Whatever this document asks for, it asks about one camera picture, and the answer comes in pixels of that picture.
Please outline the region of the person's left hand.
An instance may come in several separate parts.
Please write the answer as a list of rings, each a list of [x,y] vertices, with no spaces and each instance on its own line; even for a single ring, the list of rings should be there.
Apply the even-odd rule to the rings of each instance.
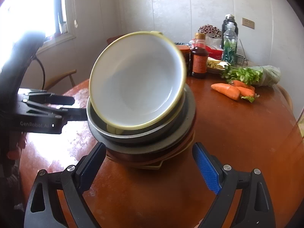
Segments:
[[[9,150],[7,153],[7,158],[10,160],[19,160],[21,157],[21,152],[25,149],[27,144],[26,139],[27,133],[21,133],[19,141],[16,144],[16,147],[13,150]]]

